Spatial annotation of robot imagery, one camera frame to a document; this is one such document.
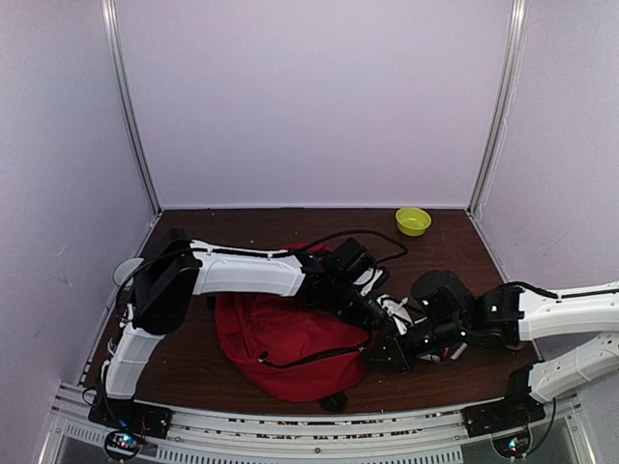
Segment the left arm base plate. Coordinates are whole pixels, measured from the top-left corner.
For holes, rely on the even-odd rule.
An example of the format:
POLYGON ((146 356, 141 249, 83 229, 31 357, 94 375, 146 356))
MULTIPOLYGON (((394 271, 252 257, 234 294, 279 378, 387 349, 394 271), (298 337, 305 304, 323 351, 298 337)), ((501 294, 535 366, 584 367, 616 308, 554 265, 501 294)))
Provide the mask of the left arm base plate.
POLYGON ((171 425, 170 409, 135 403, 111 401, 90 409, 88 420, 108 428, 130 431, 137 435, 165 439, 171 425))

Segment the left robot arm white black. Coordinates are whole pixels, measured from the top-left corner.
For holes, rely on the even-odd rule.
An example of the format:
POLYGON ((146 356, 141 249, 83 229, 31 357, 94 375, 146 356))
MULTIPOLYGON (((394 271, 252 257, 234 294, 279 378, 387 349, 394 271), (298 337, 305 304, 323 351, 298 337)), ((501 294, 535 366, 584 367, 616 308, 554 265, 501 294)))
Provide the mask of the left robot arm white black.
POLYGON ((166 233, 159 253, 134 258, 116 270, 129 298, 119 317, 119 337, 110 343, 96 405, 119 429, 133 427, 137 382, 157 345, 185 322, 193 297, 203 294, 264 294, 319 305, 342 322, 374 331, 386 310, 373 290, 387 272, 351 232, 334 250, 314 243, 278 250, 219 246, 166 233))

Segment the red backpack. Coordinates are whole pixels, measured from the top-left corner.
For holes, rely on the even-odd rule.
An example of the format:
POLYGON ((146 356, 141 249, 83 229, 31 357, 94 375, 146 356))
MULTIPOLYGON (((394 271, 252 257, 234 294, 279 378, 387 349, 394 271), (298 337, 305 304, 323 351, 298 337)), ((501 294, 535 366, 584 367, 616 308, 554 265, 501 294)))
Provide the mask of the red backpack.
POLYGON ((340 413, 367 374, 372 335, 302 302, 305 267, 321 270, 301 249, 237 251, 209 260, 196 288, 213 294, 221 350, 247 379, 276 399, 340 413))

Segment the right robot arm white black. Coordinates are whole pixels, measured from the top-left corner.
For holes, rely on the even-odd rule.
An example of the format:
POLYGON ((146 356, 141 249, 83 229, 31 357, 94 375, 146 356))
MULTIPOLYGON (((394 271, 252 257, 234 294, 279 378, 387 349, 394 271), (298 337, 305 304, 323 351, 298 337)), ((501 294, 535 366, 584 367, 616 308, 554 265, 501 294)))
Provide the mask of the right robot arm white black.
POLYGON ((618 368, 618 284, 545 290, 526 282, 503 283, 474 296, 451 271, 430 271, 411 286, 424 315, 410 318, 406 305, 379 298, 385 315, 374 360, 397 372, 454 344, 516 347, 561 334, 594 338, 558 358, 513 372, 496 405, 502 425, 518 425, 533 410, 564 392, 618 368))

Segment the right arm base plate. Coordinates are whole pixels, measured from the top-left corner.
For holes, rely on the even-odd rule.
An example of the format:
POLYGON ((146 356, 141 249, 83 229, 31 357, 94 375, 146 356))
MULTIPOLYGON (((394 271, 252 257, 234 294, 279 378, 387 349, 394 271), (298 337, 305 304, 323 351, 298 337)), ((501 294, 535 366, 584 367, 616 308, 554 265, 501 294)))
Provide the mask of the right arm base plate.
POLYGON ((545 407, 536 402, 526 405, 495 401, 466 407, 461 413, 467 434, 473 438, 541 421, 545 418, 545 407))

